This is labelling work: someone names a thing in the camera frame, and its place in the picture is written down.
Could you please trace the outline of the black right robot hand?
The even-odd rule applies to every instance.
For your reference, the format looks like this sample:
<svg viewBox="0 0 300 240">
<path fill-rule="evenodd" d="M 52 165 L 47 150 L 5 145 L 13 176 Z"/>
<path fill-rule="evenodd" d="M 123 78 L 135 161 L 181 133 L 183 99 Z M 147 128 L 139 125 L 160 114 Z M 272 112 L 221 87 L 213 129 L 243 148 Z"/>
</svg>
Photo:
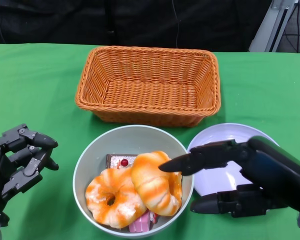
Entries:
<svg viewBox="0 0 300 240">
<path fill-rule="evenodd" d="M 195 200 L 190 210 L 198 214 L 230 213 L 234 218 L 265 215 L 268 210 L 290 207 L 300 218 L 300 162 L 262 136 L 247 142 L 212 142 L 161 164 L 163 172 L 193 175 L 202 169 L 219 169 L 235 162 L 250 181 L 235 190 L 211 193 Z"/>
</svg>

